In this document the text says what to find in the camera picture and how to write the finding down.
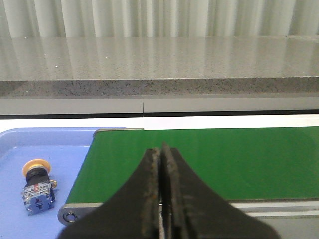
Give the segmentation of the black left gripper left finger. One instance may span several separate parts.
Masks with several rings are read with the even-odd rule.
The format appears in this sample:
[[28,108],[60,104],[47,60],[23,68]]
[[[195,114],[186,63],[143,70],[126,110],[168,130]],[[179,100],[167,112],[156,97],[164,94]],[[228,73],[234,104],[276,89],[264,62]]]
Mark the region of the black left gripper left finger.
[[61,239],[158,239],[160,150],[148,149],[125,184],[99,208],[67,226]]

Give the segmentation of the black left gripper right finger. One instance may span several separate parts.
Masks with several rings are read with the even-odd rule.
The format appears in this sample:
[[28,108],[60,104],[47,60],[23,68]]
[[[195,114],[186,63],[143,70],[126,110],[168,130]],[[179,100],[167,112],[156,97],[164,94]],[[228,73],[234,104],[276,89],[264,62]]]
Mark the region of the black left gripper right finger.
[[233,207],[191,169],[176,148],[162,145],[161,196],[167,239],[278,239],[268,224]]

